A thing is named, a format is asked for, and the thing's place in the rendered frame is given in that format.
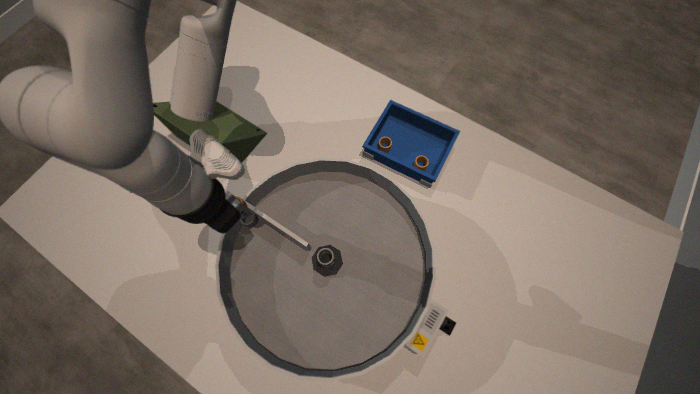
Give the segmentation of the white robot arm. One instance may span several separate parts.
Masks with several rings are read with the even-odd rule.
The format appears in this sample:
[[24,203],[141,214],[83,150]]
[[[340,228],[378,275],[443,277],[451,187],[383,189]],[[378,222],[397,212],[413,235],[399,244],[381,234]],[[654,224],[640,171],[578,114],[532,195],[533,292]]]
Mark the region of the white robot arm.
[[[204,122],[213,119],[237,0],[202,1],[217,11],[182,18],[170,104],[176,115]],[[191,163],[153,130],[145,43],[150,3],[33,0],[38,19],[65,38],[72,71],[11,72],[0,82],[0,119],[23,143],[163,201],[185,187]]]

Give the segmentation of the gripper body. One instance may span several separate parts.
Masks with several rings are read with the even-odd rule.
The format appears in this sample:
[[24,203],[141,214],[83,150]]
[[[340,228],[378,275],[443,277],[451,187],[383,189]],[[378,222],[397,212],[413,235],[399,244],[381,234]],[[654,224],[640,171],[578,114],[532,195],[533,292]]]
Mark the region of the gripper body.
[[224,187],[216,178],[237,180],[245,173],[245,167],[203,129],[191,134],[190,146],[191,157],[186,155],[191,174],[185,187],[167,200],[147,201],[169,216],[182,217],[192,224],[205,223],[219,233],[226,233],[241,218],[241,213],[225,199]]

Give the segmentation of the blue rectangular tray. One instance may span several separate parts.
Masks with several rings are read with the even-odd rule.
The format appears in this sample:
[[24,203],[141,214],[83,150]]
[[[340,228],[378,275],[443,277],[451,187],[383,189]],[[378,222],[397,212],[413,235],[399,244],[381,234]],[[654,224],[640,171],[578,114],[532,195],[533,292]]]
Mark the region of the blue rectangular tray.
[[[390,100],[362,145],[362,155],[431,188],[459,133],[455,128]],[[378,150],[379,140],[385,136],[392,140],[387,153]],[[424,171],[413,166],[420,155],[429,160]]]

